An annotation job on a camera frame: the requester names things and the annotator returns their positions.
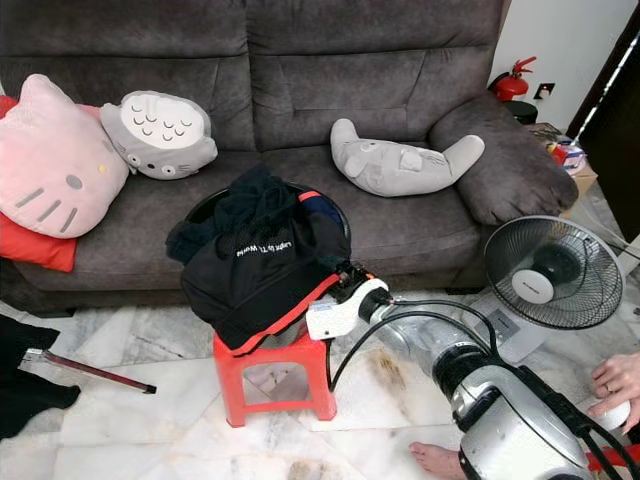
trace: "sofa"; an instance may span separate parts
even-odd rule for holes
[[[482,286],[483,247],[498,225],[557,215],[577,197],[486,90],[501,12],[502,0],[2,0],[8,95],[38,72],[82,104],[117,104],[134,90],[185,97],[211,117],[220,150],[185,179],[131,175],[79,239],[72,273],[3,259],[2,300],[36,315],[183,303],[167,233],[259,163],[337,202],[353,259],[377,274]],[[452,187],[382,198],[333,164],[329,133],[343,117],[363,138],[441,151],[475,134],[486,149]]]

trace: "electric fan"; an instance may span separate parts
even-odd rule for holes
[[[530,216],[506,223],[489,238],[484,260],[495,295],[484,295],[471,306],[491,321],[499,350],[511,362],[542,344],[547,333],[541,326],[593,327],[622,301],[625,278],[615,254],[596,235],[567,220]],[[482,323],[463,318],[488,339]]]

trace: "wall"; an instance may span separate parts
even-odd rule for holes
[[[538,107],[539,122],[566,129],[600,73],[637,0],[511,0],[491,80],[518,59],[537,56],[526,74],[525,101]],[[539,83],[556,86],[533,100]]]

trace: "red fire extinguisher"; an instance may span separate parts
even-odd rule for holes
[[[531,70],[524,68],[525,65],[536,60],[537,57],[530,57],[526,60],[518,60],[511,69],[511,73],[504,72],[489,85],[489,90],[496,94],[498,100],[501,102],[508,102],[509,100],[521,100],[529,90],[529,84],[522,78],[522,74],[525,72],[531,72]]]

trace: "plastic stool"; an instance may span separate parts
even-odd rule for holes
[[[224,398],[227,422],[232,427],[243,427],[248,413],[276,412],[282,410],[314,410],[318,420],[332,420],[336,416],[336,401],[329,391],[324,342],[311,340],[308,333],[284,348],[258,348],[249,355],[234,357],[227,346],[213,337],[213,357]],[[311,401],[269,402],[246,405],[242,372],[245,368],[261,363],[292,362],[307,370]]]

